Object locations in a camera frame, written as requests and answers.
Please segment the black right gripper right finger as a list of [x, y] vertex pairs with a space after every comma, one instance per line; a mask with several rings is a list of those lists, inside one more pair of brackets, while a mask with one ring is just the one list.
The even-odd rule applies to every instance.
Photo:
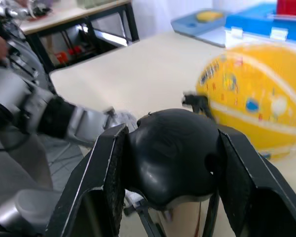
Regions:
[[296, 237], [296, 193], [247, 137], [219, 126], [225, 150], [219, 191], [237, 237]]

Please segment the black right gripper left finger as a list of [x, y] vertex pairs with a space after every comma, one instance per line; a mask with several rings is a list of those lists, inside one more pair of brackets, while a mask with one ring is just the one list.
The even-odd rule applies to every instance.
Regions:
[[128, 128], [122, 124], [101, 134], [72, 171], [46, 228], [47, 237], [116, 237], [125, 190], [122, 155]]

